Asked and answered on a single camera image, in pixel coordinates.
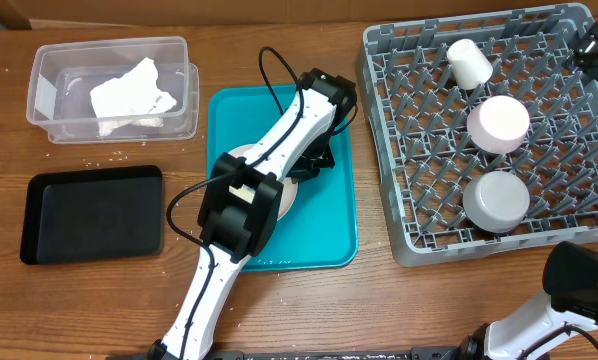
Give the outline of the large white plate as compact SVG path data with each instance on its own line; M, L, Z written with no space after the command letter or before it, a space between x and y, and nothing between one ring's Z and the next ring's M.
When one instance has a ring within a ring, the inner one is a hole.
M229 154L233 157L240 157L244 152L249 150L252 147L252 144L245 144L239 147L236 147L229 151ZM296 199L298 193L298 184L294 183L293 180L289 177L286 177L283 181L283 192L281 196L281 203L280 208L278 211L277 219L280 220L283 218L288 211L290 210L294 200Z

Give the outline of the small pink bowl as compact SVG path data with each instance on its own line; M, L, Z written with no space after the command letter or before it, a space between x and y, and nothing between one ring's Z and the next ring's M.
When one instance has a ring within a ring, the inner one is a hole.
M492 154L518 149L530 127L530 116L522 102L498 95L475 107L467 117L466 128L472 142Z

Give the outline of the cream cup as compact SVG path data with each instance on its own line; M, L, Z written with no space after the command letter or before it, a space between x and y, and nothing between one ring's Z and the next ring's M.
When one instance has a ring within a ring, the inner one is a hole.
M493 66L470 39L454 42L446 53L451 72L460 89L474 90L493 74Z

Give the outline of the grey bowl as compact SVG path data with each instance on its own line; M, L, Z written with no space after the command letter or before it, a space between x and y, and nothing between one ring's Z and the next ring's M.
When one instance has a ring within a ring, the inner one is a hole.
M467 218L491 233L505 233L518 226L529 209L530 193L514 174L493 171L473 179L462 196Z

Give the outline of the white napkin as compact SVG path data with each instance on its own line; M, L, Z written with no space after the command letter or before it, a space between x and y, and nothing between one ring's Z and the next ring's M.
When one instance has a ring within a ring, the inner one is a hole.
M120 78L108 80L90 91L97 118L166 113L177 100L157 87L158 70L150 58L141 60Z

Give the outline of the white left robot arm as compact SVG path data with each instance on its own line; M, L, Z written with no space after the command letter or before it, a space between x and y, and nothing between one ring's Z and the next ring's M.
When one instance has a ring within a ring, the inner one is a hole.
M330 140L357 113L355 85L317 68L292 80L294 98L273 127L242 155L221 154L209 179L184 189L168 204L169 227L200 252L179 313L147 358L208 355L238 275L276 227L285 179L311 180L334 166Z

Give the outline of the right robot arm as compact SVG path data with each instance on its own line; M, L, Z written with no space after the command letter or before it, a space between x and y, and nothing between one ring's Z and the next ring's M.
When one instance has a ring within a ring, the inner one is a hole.
M543 290L508 317L485 323L444 359L547 359L579 334L598 352L598 252L571 242L549 254Z

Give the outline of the grey dishwasher rack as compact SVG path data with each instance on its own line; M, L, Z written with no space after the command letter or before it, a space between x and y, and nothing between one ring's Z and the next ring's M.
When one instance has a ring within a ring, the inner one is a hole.
M364 31L358 82L399 264L598 242L598 83L564 66L593 22L586 6L566 3ZM474 90L459 88L446 56L460 39L493 66ZM482 151L466 131L469 112L496 95L530 115L522 145L508 154ZM472 225L461 202L469 182L492 171L514 174L530 193L525 218L503 235Z

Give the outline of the teal serving tray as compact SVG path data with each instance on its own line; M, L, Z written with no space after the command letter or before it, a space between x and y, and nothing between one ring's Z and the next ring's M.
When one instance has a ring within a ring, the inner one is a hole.
M207 169L222 153L259 140L279 117L264 86L215 93L207 115ZM349 132L333 137L330 146L335 166L298 185L289 211L245 272L340 267L355 257L359 240Z

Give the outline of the black tray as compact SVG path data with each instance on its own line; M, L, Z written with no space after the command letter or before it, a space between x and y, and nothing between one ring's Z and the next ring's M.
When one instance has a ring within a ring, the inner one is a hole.
M44 173L27 187L27 265L154 256L163 249L161 170L141 165Z

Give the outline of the clear plastic bin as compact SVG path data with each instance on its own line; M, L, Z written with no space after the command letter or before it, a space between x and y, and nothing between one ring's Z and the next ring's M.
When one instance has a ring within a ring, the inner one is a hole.
M97 118L90 99L96 86L120 78L150 58L157 87L177 105L161 114ZM26 118L55 144L170 141L192 138L199 113L199 74L186 41L177 36L44 45L31 71Z

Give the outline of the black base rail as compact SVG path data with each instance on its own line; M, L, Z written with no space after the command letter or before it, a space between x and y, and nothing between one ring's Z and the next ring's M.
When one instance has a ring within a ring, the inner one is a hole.
M204 360L459 360L458 347L414 347L407 351L347 352L347 353L273 353L245 354L223 351L208 354Z

